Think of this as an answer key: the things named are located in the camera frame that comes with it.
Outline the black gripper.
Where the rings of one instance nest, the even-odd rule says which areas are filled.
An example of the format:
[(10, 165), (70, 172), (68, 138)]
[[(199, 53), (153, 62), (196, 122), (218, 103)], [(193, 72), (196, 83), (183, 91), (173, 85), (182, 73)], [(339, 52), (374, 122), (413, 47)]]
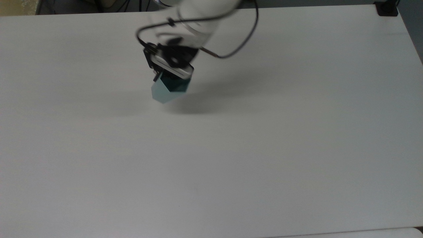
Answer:
[[(152, 61), (152, 56), (155, 56), (160, 48), (160, 45), (153, 44), (151, 42), (145, 43), (143, 49), (143, 53), (145, 55), (146, 61), (148, 63), (148, 66), (153, 71), (159, 71), (160, 68)], [(156, 82), (160, 79), (162, 76), (162, 72), (157, 72), (155, 77), (153, 78), (153, 81)]]

